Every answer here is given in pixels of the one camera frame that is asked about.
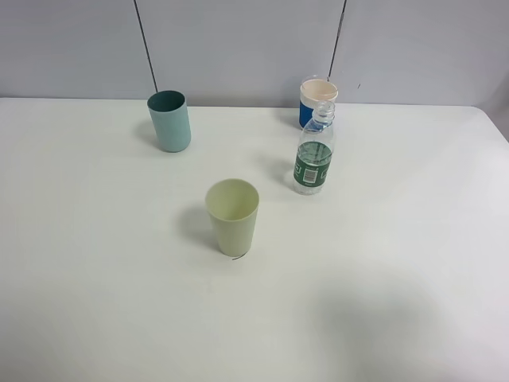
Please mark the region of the blue and white paper cup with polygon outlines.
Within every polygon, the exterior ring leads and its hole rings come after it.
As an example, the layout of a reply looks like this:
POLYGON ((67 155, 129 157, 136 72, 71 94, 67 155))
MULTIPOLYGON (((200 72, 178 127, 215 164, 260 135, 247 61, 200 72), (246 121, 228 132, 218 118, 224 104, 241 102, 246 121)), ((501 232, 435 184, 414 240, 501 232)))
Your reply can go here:
POLYGON ((312 118, 313 110, 320 101, 336 102, 338 88, 330 81, 311 76, 300 86, 299 125, 303 128, 312 118))

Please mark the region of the pale green plastic cup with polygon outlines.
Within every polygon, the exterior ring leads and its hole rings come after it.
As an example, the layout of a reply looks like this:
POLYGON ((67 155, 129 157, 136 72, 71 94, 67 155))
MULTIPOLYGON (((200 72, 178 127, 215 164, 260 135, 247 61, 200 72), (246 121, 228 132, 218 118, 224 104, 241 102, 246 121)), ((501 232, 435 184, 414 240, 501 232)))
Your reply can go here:
POLYGON ((232 258, 246 255, 255 232, 257 189, 242 179, 225 179, 209 189, 205 206, 222 253, 232 258))

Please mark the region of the clear water bottle green label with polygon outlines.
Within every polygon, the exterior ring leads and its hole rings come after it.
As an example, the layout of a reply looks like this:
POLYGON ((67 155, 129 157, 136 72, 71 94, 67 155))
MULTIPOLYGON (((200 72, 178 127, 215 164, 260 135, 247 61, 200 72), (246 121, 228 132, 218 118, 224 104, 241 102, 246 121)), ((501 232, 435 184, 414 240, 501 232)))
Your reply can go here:
POLYGON ((327 178, 335 145, 335 104, 319 101, 303 127, 293 170, 294 189, 301 195, 321 191, 327 178))

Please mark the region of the teal plastic cup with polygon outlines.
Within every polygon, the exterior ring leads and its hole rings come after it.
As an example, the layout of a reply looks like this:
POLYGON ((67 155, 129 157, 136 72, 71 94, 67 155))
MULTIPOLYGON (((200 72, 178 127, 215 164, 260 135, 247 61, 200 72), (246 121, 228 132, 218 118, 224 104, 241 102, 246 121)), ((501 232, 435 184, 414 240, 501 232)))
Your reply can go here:
POLYGON ((192 137, 185 95, 157 92, 147 100, 147 107, 160 147, 170 153, 185 150, 192 137))

